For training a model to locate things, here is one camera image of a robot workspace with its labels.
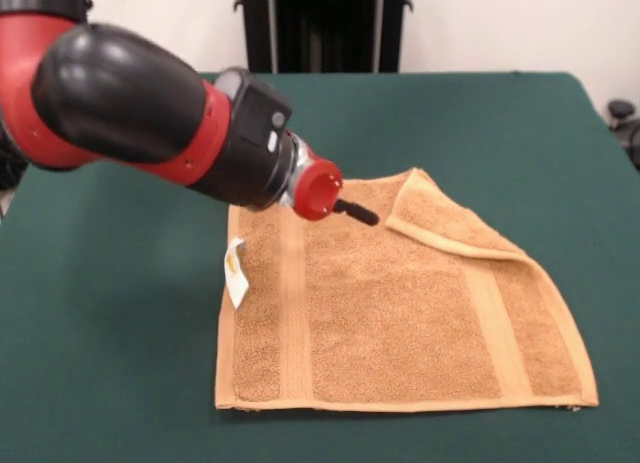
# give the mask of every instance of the white wall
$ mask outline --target white wall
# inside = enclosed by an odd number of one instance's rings
[[[640,0],[414,0],[401,71],[563,70],[640,103]]]
[[[233,0],[94,0],[93,21],[127,26],[196,69],[246,65]],[[401,71],[562,70],[603,111],[640,103],[640,0],[413,0]]]
[[[136,31],[199,71],[247,65],[242,7],[233,0],[93,0],[92,22]]]

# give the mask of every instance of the white label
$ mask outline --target white label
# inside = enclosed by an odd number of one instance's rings
[[[275,131],[269,133],[269,143],[267,143],[267,150],[273,153],[276,151],[276,145],[278,144],[278,135]]]
[[[249,282],[242,272],[240,258],[238,258],[238,249],[242,245],[244,245],[244,240],[236,237],[231,240],[229,248],[224,254],[224,277],[227,282],[229,297],[236,310],[249,289]]]

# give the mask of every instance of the towel tag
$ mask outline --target towel tag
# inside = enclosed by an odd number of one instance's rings
[[[240,259],[238,258],[238,249],[243,245],[244,240],[236,237],[231,240],[229,248],[224,254],[224,277],[227,282],[229,297],[236,310],[240,307],[242,299],[249,289],[249,282],[242,272]]]

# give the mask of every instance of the table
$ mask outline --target table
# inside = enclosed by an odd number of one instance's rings
[[[601,406],[216,412],[226,207],[113,164],[29,169],[0,230],[0,461],[637,461],[640,182],[566,74],[282,75],[347,177],[419,166],[536,258]]]

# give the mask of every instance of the brown towel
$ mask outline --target brown towel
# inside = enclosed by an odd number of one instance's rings
[[[250,288],[219,322],[219,409],[415,412],[597,406],[547,273],[421,170],[345,182],[366,227],[232,207]]]

